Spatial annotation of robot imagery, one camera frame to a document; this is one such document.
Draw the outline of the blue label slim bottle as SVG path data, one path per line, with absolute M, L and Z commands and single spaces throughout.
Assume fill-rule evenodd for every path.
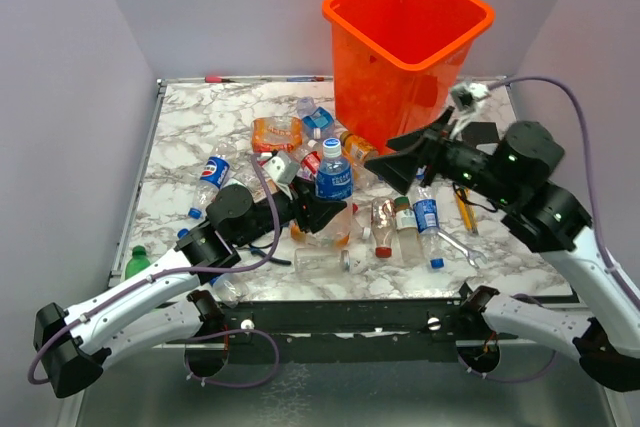
M 439 231 L 440 222 L 437 201 L 430 186 L 417 186 L 413 191 L 413 210 L 420 235 L 423 237 L 424 253 L 428 265 L 434 270 L 445 266 L 441 252 Z

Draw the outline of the large orange label bottle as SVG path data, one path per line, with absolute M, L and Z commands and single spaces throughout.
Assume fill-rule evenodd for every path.
M 290 228 L 291 238 L 298 243 L 312 247 L 340 249 L 350 239 L 353 216 L 353 201 L 346 200 L 347 207 L 336 215 L 329 224 L 318 233 L 305 233 L 293 222 Z

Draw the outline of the red cap clear bottle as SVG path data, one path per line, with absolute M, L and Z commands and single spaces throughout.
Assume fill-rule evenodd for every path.
M 371 232 L 374 237 L 374 253 L 377 258 L 392 256 L 392 238 L 395 231 L 394 205 L 388 197 L 377 197 L 371 203 Z

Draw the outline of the green cap coffee bottle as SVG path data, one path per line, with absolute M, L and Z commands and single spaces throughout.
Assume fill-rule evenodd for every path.
M 396 233 L 403 262 L 416 266 L 424 261 L 422 244 L 413 208 L 406 196 L 394 199 Z

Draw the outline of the blue label water bottle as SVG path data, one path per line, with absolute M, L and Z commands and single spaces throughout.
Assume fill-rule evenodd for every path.
M 337 138 L 324 140 L 322 154 L 315 177 L 316 195 L 324 200 L 349 200 L 353 195 L 352 166 L 342 153 L 340 141 Z

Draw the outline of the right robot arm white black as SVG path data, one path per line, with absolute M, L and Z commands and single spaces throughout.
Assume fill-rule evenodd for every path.
M 588 317 L 551 311 L 480 286 L 460 308 L 469 337 L 504 333 L 535 341 L 579 363 L 600 385 L 639 388 L 639 290 L 597 245 L 595 222 L 568 190 L 549 177 L 563 148 L 541 124 L 511 124 L 491 154 L 453 137 L 447 109 L 436 121 L 388 140 L 389 154 L 365 167 L 405 194 L 419 171 L 485 197 L 504 212 L 503 224 L 566 279 L 589 308 Z

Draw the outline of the red label clear bottle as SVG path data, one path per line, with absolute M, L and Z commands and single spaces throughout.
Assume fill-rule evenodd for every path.
M 313 181 L 321 164 L 319 151 L 321 144 L 316 140 L 307 140 L 292 151 L 293 158 L 300 164 L 299 176 Z

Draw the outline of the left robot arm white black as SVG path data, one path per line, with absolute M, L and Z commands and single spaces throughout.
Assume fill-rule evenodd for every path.
M 257 202 L 240 184 L 224 187 L 206 218 L 140 273 L 80 304 L 42 307 L 35 317 L 35 366 L 56 397 L 93 384 L 127 355 L 158 344 L 210 341 L 226 334 L 225 315 L 206 285 L 239 273 L 238 248 L 295 221 L 316 233 L 346 211 L 342 200 L 316 196 L 312 182 L 296 178 L 288 193 L 268 192 Z

